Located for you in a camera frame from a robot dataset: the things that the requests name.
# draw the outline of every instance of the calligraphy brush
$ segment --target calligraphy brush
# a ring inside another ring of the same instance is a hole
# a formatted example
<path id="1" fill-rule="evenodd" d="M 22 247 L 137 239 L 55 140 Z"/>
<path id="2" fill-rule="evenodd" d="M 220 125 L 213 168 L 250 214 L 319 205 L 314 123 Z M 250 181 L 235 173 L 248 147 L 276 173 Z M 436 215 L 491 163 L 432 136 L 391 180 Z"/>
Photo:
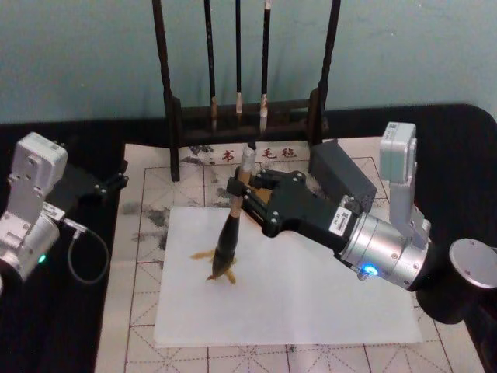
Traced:
<path id="1" fill-rule="evenodd" d="M 235 1 L 235 18 L 236 18 L 236 115 L 238 125 L 242 123 L 242 18 L 241 18 L 240 0 Z"/>
<path id="2" fill-rule="evenodd" d="M 264 28 L 262 34 L 262 84 L 261 84 L 261 120 L 260 132 L 261 135 L 266 130 L 267 126 L 267 66 L 269 58 L 269 21 L 271 20 L 271 0 L 264 1 Z"/>
<path id="3" fill-rule="evenodd" d="M 255 142 L 248 143 L 243 149 L 242 165 L 238 171 L 237 179 L 248 185 L 252 169 L 255 165 Z M 238 230 L 240 228 L 240 214 L 242 212 L 243 197 L 234 197 L 226 222 L 217 241 L 214 259 L 212 261 L 212 274 L 208 280 L 215 280 L 230 269 L 235 258 L 235 249 L 238 243 Z"/>
<path id="4" fill-rule="evenodd" d="M 209 85 L 210 85 L 210 120 L 212 131 L 217 128 L 217 99 L 216 82 L 214 77 L 214 45 L 212 41 L 212 21 L 210 19 L 210 0 L 203 0 L 205 12 L 205 33 L 207 35 L 207 56 L 209 61 Z"/>
<path id="5" fill-rule="evenodd" d="M 318 83 L 318 112 L 317 123 L 322 123 L 325 114 L 326 96 L 328 95 L 328 75 L 332 63 L 332 52 L 335 46 L 336 30 L 339 23 L 341 0 L 333 0 L 332 8 L 329 13 L 328 31 L 326 33 L 325 57 L 321 69 L 321 78 Z"/>

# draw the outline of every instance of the metal cylinder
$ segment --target metal cylinder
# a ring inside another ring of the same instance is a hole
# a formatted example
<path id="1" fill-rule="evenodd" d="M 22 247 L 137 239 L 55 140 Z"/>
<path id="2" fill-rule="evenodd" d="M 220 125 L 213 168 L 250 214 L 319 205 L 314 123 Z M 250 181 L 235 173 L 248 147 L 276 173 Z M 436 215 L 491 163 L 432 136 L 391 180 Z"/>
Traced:
<path id="1" fill-rule="evenodd" d="M 463 320 L 481 297 L 497 288 L 497 252 L 482 242 L 459 239 L 449 263 L 416 292 L 429 317 L 446 324 Z"/>
<path id="2" fill-rule="evenodd" d="M 50 218 L 41 214 L 36 220 L 31 232 L 25 237 L 21 250 L 18 253 L 21 278 L 25 281 L 42 255 L 59 238 L 59 229 Z"/>
<path id="3" fill-rule="evenodd" d="M 408 288 L 423 265 L 426 251 L 413 245 L 392 225 L 362 214 L 341 259 L 359 271 Z"/>

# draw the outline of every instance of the blue-green wall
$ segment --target blue-green wall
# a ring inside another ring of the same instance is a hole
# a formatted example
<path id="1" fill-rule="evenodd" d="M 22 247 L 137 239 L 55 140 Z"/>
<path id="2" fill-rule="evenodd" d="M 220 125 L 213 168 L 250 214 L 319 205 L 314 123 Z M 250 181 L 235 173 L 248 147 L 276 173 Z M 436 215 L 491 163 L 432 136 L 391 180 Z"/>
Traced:
<path id="1" fill-rule="evenodd" d="M 328 0 L 274 0 L 269 101 L 317 85 Z M 235 101 L 235 0 L 211 0 L 217 95 Z M 208 105 L 203 2 L 163 0 L 172 88 Z M 242 0 L 243 90 L 259 101 L 263 0 Z M 495 0 L 343 0 L 328 108 L 474 103 L 497 114 Z M 164 115 L 149 0 L 0 0 L 0 122 Z"/>

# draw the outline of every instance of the ink stain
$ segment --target ink stain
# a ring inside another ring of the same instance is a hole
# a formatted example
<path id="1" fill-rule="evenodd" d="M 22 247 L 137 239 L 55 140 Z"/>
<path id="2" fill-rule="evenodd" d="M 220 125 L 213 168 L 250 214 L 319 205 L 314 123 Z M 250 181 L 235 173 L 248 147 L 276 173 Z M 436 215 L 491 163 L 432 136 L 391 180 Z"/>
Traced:
<path id="1" fill-rule="evenodd" d="M 164 260 L 154 259 L 153 262 L 157 263 L 159 268 L 161 268 L 161 270 L 164 269 Z"/>
<path id="2" fill-rule="evenodd" d="M 140 202 L 126 202 L 123 204 L 121 209 L 119 210 L 119 214 L 121 215 L 139 215 L 142 210 L 147 210 L 151 208 L 151 206 L 144 204 L 143 208 Z"/>
<path id="3" fill-rule="evenodd" d="M 215 202 L 212 204 L 214 207 L 230 208 L 231 204 L 229 202 Z"/>
<path id="4" fill-rule="evenodd" d="M 157 248 L 164 251 L 165 250 L 165 244 L 167 243 L 168 240 L 168 233 L 167 231 L 163 232 L 142 232 L 138 233 L 136 232 L 133 237 L 131 238 L 131 241 L 133 242 L 147 242 L 149 239 L 157 239 Z"/>
<path id="5" fill-rule="evenodd" d="M 209 251 L 200 251 L 198 253 L 194 253 L 193 255 L 191 255 L 190 258 L 192 258 L 193 260 L 208 258 L 209 263 L 212 263 L 212 261 L 214 259 L 215 252 L 216 252 L 216 249 L 212 249 Z M 233 285 L 236 284 L 236 276 L 233 273 L 233 271 L 231 270 L 231 268 L 235 264 L 236 264 L 236 258 L 233 259 L 233 263 L 231 264 L 231 267 L 226 272 L 224 272 L 224 276 L 226 276 L 228 278 L 228 280 L 230 281 L 230 284 L 233 284 Z M 212 276 L 209 276 L 207 279 L 208 280 L 215 280 L 215 278 L 213 278 Z"/>
<path id="6" fill-rule="evenodd" d="M 160 239 L 162 237 L 162 232 L 142 232 L 138 233 L 136 232 L 133 235 L 133 238 L 131 241 L 133 242 L 145 242 L 149 239 Z"/>
<path id="7" fill-rule="evenodd" d="M 210 145 L 195 145 L 195 146 L 190 146 L 189 150 L 194 155 L 199 155 L 200 152 L 208 153 L 208 152 L 213 152 L 214 151 L 214 149 L 212 149 L 212 146 L 210 146 Z"/>
<path id="8" fill-rule="evenodd" d="M 217 188 L 216 195 L 220 198 L 227 198 L 227 199 L 231 198 L 231 195 L 224 188 Z"/>
<path id="9" fill-rule="evenodd" d="M 144 215 L 149 221 L 154 223 L 157 228 L 168 228 L 169 226 L 169 209 L 165 208 L 162 211 L 146 211 Z"/>
<path id="10" fill-rule="evenodd" d="M 194 157 L 185 157 L 181 160 L 181 162 L 191 163 L 192 165 L 203 166 L 202 159 L 194 158 Z"/>
<path id="11" fill-rule="evenodd" d="M 160 239 L 158 240 L 158 248 L 160 250 L 165 250 L 165 244 L 167 243 L 168 241 L 168 231 L 165 231 L 162 233 Z"/>

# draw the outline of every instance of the paper sheet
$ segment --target paper sheet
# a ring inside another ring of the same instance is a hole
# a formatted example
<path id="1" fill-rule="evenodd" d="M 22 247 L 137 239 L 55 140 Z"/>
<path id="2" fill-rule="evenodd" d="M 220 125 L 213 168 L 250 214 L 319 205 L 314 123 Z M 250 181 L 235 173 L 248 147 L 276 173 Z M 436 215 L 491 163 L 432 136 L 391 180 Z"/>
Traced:
<path id="1" fill-rule="evenodd" d="M 242 214 L 232 267 L 206 281 L 228 209 L 174 207 L 154 338 L 158 347 L 237 344 L 414 343 L 422 340 L 410 293 L 362 282 L 332 251 L 293 232 L 275 239 Z"/>

